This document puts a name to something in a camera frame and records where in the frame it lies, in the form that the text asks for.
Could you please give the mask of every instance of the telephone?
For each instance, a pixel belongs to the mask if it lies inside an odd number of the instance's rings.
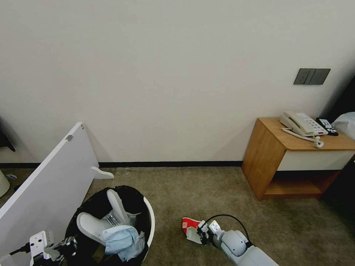
[[[319,135],[327,135],[328,131],[308,115],[284,111],[281,115],[280,122],[286,126],[281,128],[282,131],[300,139],[312,141],[316,148],[323,147],[324,142],[320,141]]]

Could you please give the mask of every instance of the light switch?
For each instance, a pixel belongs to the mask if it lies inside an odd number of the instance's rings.
[[[300,68],[293,84],[322,85],[329,72],[329,68]]]
[[[310,71],[311,71],[311,68],[300,68],[293,84],[303,85],[304,82],[306,81]]]
[[[322,85],[330,72],[329,68],[316,69],[309,84],[310,85]]]

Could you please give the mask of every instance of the black cable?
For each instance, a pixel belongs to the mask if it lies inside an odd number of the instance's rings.
[[[240,220],[238,220],[237,218],[235,218],[233,215],[230,215],[230,214],[217,214],[217,215],[214,215],[214,216],[208,218],[208,219],[206,220],[206,222],[201,226],[201,228],[203,228],[203,227],[205,226],[205,224],[207,224],[208,221],[210,221],[210,220],[213,219],[213,218],[219,217],[219,216],[231,217],[231,218],[233,218],[234,220],[236,220],[238,223],[240,223],[240,225],[243,227],[243,229],[244,229],[244,231],[245,231],[247,240],[250,241],[249,235],[248,235],[248,231],[247,231],[247,229],[245,228],[245,226],[243,225],[243,223],[242,223]]]
[[[18,253],[18,252],[26,252],[26,253],[29,253],[31,251],[31,248],[30,248],[30,243],[26,243],[24,246],[20,247],[19,249],[16,249],[15,251],[13,252],[10,252],[10,256]]]

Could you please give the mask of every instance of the white drawer front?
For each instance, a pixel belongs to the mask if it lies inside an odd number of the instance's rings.
[[[277,170],[340,170],[353,155],[354,151],[287,151]]]

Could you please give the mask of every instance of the remote control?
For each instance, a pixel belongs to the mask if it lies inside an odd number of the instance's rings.
[[[316,118],[316,122],[318,124],[320,124],[322,127],[324,127],[326,129],[326,131],[328,131],[328,135],[330,136],[338,136],[339,133],[338,131],[328,122],[327,119],[324,118]]]

